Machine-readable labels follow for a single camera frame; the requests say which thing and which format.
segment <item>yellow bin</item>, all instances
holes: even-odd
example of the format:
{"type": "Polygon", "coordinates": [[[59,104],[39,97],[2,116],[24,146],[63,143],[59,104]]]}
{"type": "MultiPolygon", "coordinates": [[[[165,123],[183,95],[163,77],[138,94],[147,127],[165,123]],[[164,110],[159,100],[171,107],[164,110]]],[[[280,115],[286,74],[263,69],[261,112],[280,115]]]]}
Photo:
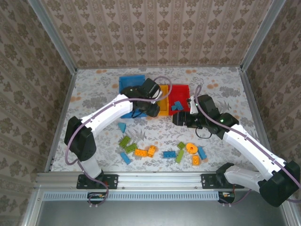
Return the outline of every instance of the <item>yellow bin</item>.
{"type": "MultiPolygon", "coordinates": [[[[162,91],[162,96],[165,96],[168,93],[168,85],[160,85],[161,91],[162,91]]],[[[158,105],[160,107],[160,112],[158,116],[167,116],[169,113],[169,101],[168,97],[165,98],[164,100],[160,100],[158,102],[158,105]]]]}

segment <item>blue bin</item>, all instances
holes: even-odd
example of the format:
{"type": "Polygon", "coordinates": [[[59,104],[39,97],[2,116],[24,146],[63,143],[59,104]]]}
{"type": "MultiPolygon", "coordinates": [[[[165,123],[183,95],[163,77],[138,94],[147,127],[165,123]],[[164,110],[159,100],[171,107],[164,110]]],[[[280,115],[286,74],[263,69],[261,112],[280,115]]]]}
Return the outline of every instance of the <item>blue bin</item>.
{"type": "MultiPolygon", "coordinates": [[[[122,76],[119,77],[119,93],[126,87],[129,86],[141,86],[145,81],[145,75],[133,75],[133,76],[122,76]]],[[[132,118],[133,112],[124,114],[121,116],[122,119],[129,119],[132,118]]],[[[136,111],[133,117],[140,114],[139,111],[136,111]]],[[[137,118],[146,117],[147,115],[142,113],[141,115],[137,116],[137,118]]]]}

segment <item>plastic container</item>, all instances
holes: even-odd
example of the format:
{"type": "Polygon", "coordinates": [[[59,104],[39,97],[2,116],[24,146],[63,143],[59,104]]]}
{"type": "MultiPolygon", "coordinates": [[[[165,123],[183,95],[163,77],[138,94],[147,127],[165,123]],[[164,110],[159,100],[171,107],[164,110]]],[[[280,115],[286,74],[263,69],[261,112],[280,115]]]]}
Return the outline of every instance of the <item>plastic container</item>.
{"type": "Polygon", "coordinates": [[[171,106],[174,105],[176,101],[180,101],[182,104],[185,112],[189,112],[190,108],[188,107],[187,99],[189,99],[190,93],[189,93],[189,86],[188,85],[173,85],[173,88],[171,90],[171,93],[168,96],[169,101],[169,115],[173,115],[179,110],[173,111],[171,109],[171,106]]]}
{"type": "MultiPolygon", "coordinates": [[[[168,93],[168,85],[160,85],[161,91],[162,91],[162,96],[165,96],[168,93]]],[[[167,116],[169,113],[169,101],[168,97],[165,98],[164,100],[160,100],[158,102],[158,105],[160,107],[160,112],[159,116],[167,116]]]]}
{"type": "MultiPolygon", "coordinates": [[[[133,76],[121,76],[119,77],[119,93],[126,87],[129,86],[141,86],[145,81],[145,75],[133,75],[133,76]]],[[[133,112],[124,114],[121,116],[122,119],[129,119],[132,118],[133,112]]],[[[140,114],[139,111],[134,113],[134,117],[140,114]]],[[[137,118],[146,117],[147,115],[142,113],[141,115],[137,116],[137,118]]]]}

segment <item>wall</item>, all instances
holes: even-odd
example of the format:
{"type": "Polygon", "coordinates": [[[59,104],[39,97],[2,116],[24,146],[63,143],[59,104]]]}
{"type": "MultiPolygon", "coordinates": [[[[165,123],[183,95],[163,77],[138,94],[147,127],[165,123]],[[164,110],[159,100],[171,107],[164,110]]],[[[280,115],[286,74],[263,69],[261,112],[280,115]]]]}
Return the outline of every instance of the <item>wall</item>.
{"type": "Polygon", "coordinates": [[[247,74],[272,150],[300,164],[300,0],[286,1],[247,74]]]}
{"type": "Polygon", "coordinates": [[[27,0],[0,1],[0,225],[26,211],[70,78],[27,0]]]}
{"type": "Polygon", "coordinates": [[[42,0],[77,67],[239,65],[271,0],[42,0]]]}

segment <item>green lego brick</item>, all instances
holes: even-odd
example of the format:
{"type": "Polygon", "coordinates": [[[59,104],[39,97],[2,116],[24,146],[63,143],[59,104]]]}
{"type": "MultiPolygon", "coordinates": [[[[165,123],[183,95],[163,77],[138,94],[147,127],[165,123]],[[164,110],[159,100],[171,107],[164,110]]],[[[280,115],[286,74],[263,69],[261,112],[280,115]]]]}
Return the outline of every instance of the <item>green lego brick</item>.
{"type": "Polygon", "coordinates": [[[177,158],[175,159],[176,163],[180,163],[183,155],[184,155],[184,150],[181,149],[180,152],[179,152],[179,154],[178,154],[178,156],[177,156],[177,158]]]}
{"type": "Polygon", "coordinates": [[[136,144],[131,144],[130,146],[127,146],[124,150],[127,154],[133,152],[135,149],[138,149],[136,144]]]}
{"type": "Polygon", "coordinates": [[[180,142],[178,145],[177,145],[178,148],[180,149],[183,149],[185,147],[185,144],[183,142],[180,142]]]}
{"type": "Polygon", "coordinates": [[[129,138],[128,136],[125,136],[122,141],[119,143],[119,146],[122,148],[125,148],[126,145],[130,142],[131,138],[129,138]]]}

